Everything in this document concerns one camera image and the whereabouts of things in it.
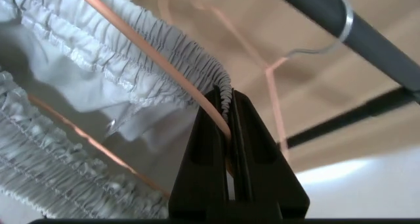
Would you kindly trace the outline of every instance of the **garment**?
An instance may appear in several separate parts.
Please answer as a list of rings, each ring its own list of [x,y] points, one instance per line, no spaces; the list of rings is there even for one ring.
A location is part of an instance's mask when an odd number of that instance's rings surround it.
[[[102,1],[201,92],[217,85],[227,113],[230,78],[215,58],[180,30],[129,0]],[[29,104],[24,91],[57,109],[166,189],[173,185],[195,117],[191,96],[83,0],[0,0],[0,39],[0,126],[8,128],[0,135],[0,172],[11,178],[2,178],[0,190],[53,217],[165,217],[166,200],[160,193],[135,181],[68,128],[53,125],[47,113],[41,115]],[[114,119],[109,133],[106,125]],[[26,126],[42,143],[37,144],[20,126]],[[14,139],[24,141],[22,146]],[[16,157],[8,157],[13,151]],[[30,151],[37,161],[44,161],[35,164]],[[29,156],[25,160],[13,161],[18,164],[10,161],[25,154]],[[77,165],[69,167],[63,157]],[[107,168],[94,158],[103,160]],[[23,177],[17,167],[28,174],[49,175],[38,182]],[[61,177],[54,173],[58,169]],[[76,171],[91,176],[81,180]],[[114,177],[121,173],[124,178]],[[25,189],[10,186],[19,184],[19,179],[25,180]],[[121,197],[97,189],[97,181],[113,187]],[[55,192],[47,190],[48,182]],[[68,183],[80,185],[70,187]],[[78,190],[83,183],[86,189]],[[49,197],[40,200],[37,192]],[[60,194],[66,192],[73,196],[63,199]],[[75,205],[78,198],[81,204]]]

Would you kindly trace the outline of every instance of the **gray garment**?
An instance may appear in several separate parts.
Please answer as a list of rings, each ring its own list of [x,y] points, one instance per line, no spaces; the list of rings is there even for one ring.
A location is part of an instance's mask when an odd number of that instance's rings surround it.
[[[217,85],[226,115],[232,96],[230,79],[216,59],[180,30],[129,0],[102,1],[200,91],[206,93]],[[153,171],[153,178],[164,179],[159,183],[166,183],[170,189],[191,121],[190,116],[185,116],[188,121],[183,122],[170,115],[182,115],[185,108],[196,105],[186,91],[108,21],[83,0],[0,0],[0,40],[0,63],[19,86],[98,140],[105,134],[97,133],[98,127],[105,128],[118,118],[114,131],[128,141],[140,138],[146,144],[145,151],[135,154],[135,160],[141,163],[135,169],[141,173]],[[65,136],[38,113],[10,74],[1,75],[0,192],[52,217],[167,216],[166,200],[159,192],[130,178],[130,174],[128,178],[107,175],[124,172],[114,169],[116,165],[103,156],[99,157],[108,168],[94,159],[98,154],[90,145],[82,148],[71,143],[75,139],[69,139],[70,134]],[[59,101],[74,112],[60,110]],[[106,119],[96,122],[91,117],[94,112]],[[90,125],[81,125],[78,118]],[[180,128],[187,134],[177,131]],[[180,134],[186,139],[174,140]],[[114,142],[120,152],[129,150],[120,142]],[[168,148],[175,143],[183,146],[176,146],[173,152]],[[169,151],[164,161],[152,165],[157,160],[150,157],[164,150]],[[171,154],[177,154],[177,159],[166,163]],[[44,172],[42,179],[36,177]]]

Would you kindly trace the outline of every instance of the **metal hook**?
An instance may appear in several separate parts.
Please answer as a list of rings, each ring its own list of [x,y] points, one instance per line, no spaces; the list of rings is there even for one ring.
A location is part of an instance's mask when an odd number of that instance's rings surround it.
[[[343,5],[346,9],[346,22],[343,28],[343,31],[341,32],[340,36],[337,38],[337,40],[332,43],[331,45],[328,45],[327,47],[321,48],[321,49],[293,49],[289,53],[286,54],[287,58],[291,58],[293,55],[302,53],[302,54],[324,54],[328,53],[329,51],[333,50],[338,46],[339,43],[342,43],[346,40],[348,35],[350,34],[350,31],[352,29],[353,25],[353,8],[348,0],[341,0],[343,2]]]

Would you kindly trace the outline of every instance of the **ruffled fabric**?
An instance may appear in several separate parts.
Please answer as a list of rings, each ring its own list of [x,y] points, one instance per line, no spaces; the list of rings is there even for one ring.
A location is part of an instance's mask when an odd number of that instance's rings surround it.
[[[217,85],[222,98],[222,115],[227,119],[232,88],[220,62],[179,29],[129,0],[102,1],[200,91],[206,93]],[[100,72],[126,90],[135,105],[117,121],[115,129],[146,106],[163,102],[183,107],[195,105],[185,90],[84,0],[0,0],[0,6],[19,18],[37,37],[59,48],[79,67]]]
[[[166,218],[160,192],[142,192],[66,138],[0,72],[0,192],[49,217]]]

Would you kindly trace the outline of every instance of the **clothes rail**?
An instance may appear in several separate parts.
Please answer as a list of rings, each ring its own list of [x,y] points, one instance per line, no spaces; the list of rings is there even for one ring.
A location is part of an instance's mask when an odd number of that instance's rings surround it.
[[[341,0],[285,1],[335,37],[341,33],[346,18]],[[290,147],[412,101],[420,102],[420,66],[357,13],[354,13],[352,29],[344,44],[402,87],[288,138]]]

